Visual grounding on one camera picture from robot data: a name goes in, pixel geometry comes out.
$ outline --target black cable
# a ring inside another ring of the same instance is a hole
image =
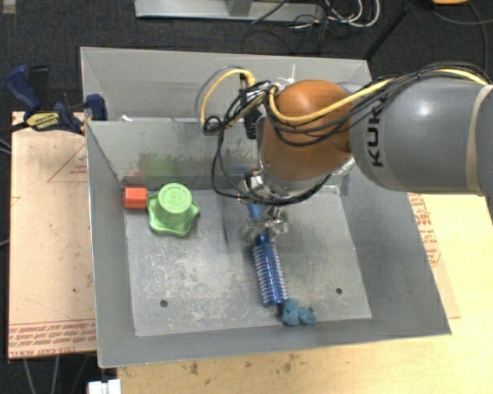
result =
[[[274,7],[272,10],[266,12],[263,16],[258,17],[255,21],[253,21],[251,24],[254,25],[258,22],[264,21],[266,18],[272,16],[275,12],[277,12],[283,5],[288,2],[289,0],[283,0],[280,4],[278,4],[276,7]]]
[[[487,43],[487,32],[486,32],[486,27],[485,24],[493,22],[492,19],[488,19],[483,21],[481,19],[480,13],[478,13],[478,10],[472,5],[471,2],[468,2],[468,6],[471,8],[472,12],[474,13],[475,17],[477,18],[476,22],[462,22],[462,21],[456,21],[454,19],[449,19],[448,17],[442,16],[441,14],[437,13],[436,10],[431,11],[433,15],[438,17],[439,19],[455,24],[455,25],[466,25],[466,26],[480,26],[481,27],[481,32],[482,32],[482,41],[484,45],[484,70],[487,70],[487,65],[488,65],[488,58],[489,58],[489,48],[488,48],[488,43]]]
[[[250,88],[247,88],[244,90],[244,92],[248,92],[251,89],[255,88],[256,86],[259,86],[258,84],[255,84],[251,86]],[[328,181],[330,178],[330,175],[328,175],[326,178],[321,180],[316,186],[311,188],[310,190],[306,191],[305,193],[297,196],[290,197],[289,199],[285,200],[276,200],[276,199],[266,199],[264,197],[260,197],[259,195],[255,194],[255,191],[251,190],[251,194],[245,193],[230,177],[228,174],[228,171],[224,165],[223,161],[223,156],[222,156],[222,148],[223,148],[223,143],[224,143],[224,133],[227,130],[227,125],[229,122],[233,121],[234,117],[241,111],[241,106],[237,107],[240,109],[235,109],[236,104],[241,101],[242,94],[239,94],[230,104],[228,107],[227,112],[225,113],[223,120],[221,121],[221,127],[219,129],[219,139],[218,139],[218,145],[217,149],[215,151],[214,158],[212,160],[212,168],[211,168],[211,183],[212,183],[212,188],[214,189],[215,193],[218,195],[222,195],[224,197],[228,197],[231,199],[244,199],[244,200],[250,200],[250,201],[255,201],[257,203],[262,203],[262,204],[267,204],[267,205],[272,205],[272,206],[287,206],[290,204],[295,204],[295,203],[300,203],[303,200],[309,199],[312,197],[315,193],[317,193],[321,187]],[[222,191],[217,188],[215,184],[215,171],[217,167],[217,163],[219,161],[219,167],[221,169],[221,172],[223,173],[223,176],[229,183],[229,185],[237,192],[236,194],[231,194],[225,191]]]

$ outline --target orange object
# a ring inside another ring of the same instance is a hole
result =
[[[142,187],[126,187],[124,189],[124,208],[146,208],[148,190]]]

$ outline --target black wire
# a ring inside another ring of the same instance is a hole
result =
[[[263,16],[258,17],[255,21],[252,22],[252,24],[256,24],[258,22],[264,21],[267,17],[272,16],[275,12],[277,12],[283,5],[288,2],[289,0],[283,0],[280,4],[278,4],[276,7],[274,7],[272,10],[266,12]]]
[[[249,92],[252,89],[254,89],[256,86],[259,87],[260,84],[264,84],[265,82],[259,82],[258,84],[255,84],[253,86],[250,86],[249,88],[245,89],[243,92]],[[322,187],[323,185],[329,180],[330,175],[326,176],[323,180],[319,181],[316,186],[312,187],[310,190],[307,192],[290,197],[285,200],[276,200],[276,199],[266,199],[264,197],[259,196],[252,188],[249,186],[249,191],[251,194],[247,194],[245,191],[243,191],[230,177],[228,174],[228,171],[224,165],[224,160],[222,156],[222,149],[223,149],[223,143],[224,143],[224,133],[227,130],[227,124],[231,121],[233,121],[234,117],[244,108],[241,105],[239,107],[236,107],[237,102],[241,100],[243,94],[240,93],[230,104],[228,107],[227,112],[225,113],[223,120],[221,121],[221,127],[219,129],[219,138],[218,138],[218,145],[217,149],[215,151],[214,158],[212,160],[212,168],[211,168],[211,183],[212,183],[212,188],[215,191],[216,194],[222,195],[224,197],[228,197],[230,199],[244,199],[244,200],[250,200],[250,201],[255,201],[257,203],[262,203],[262,204],[267,204],[267,205],[272,205],[272,206],[287,206],[290,204],[295,204],[295,203],[301,203],[302,201],[309,199],[312,197],[314,194],[316,194]],[[215,184],[215,172],[216,172],[216,167],[217,163],[219,162],[219,167],[221,169],[221,172],[223,173],[223,176],[229,183],[229,185],[237,192],[236,194],[231,194],[226,191],[222,191],[219,188],[217,188]]]

